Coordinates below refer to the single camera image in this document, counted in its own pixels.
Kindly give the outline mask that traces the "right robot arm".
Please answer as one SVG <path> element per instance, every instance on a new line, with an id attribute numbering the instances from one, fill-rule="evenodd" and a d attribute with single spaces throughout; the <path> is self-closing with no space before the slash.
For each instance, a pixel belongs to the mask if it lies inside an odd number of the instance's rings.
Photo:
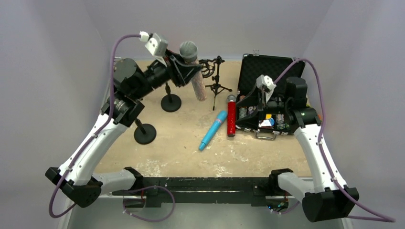
<path id="1" fill-rule="evenodd" d="M 357 188 L 347 186 L 334 164 L 324 142 L 321 119 L 307 105 L 306 81 L 287 78 L 280 101 L 271 100 L 275 89 L 276 84 L 269 76 L 259 76 L 252 91 L 236 104 L 249 107 L 258 102 L 256 110 L 236 124 L 246 126 L 248 119 L 261 114 L 282 114 L 304 152 L 313 183 L 305 183 L 291 169 L 277 169 L 271 171 L 265 190 L 272 195 L 286 192 L 295 197 L 310 222 L 348 217 L 359 200 L 359 193 Z"/>

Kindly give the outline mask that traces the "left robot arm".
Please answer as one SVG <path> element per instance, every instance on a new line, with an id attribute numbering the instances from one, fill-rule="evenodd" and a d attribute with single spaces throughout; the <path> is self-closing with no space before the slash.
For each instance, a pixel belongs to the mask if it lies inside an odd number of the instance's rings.
<path id="1" fill-rule="evenodd" d="M 113 94 L 102 106 L 92 131 L 74 154 L 59 167 L 49 168 L 46 177 L 75 205 L 88 207 L 102 194 L 134 190 L 142 186 L 142 175 L 131 167 L 118 172 L 95 174 L 94 170 L 112 144 L 132 124 L 142 144 L 152 142 L 156 130 L 138 116 L 144 109 L 141 99 L 172 81 L 185 86 L 200 71 L 197 54 L 167 50 L 142 71 L 131 58 L 113 62 Z"/>

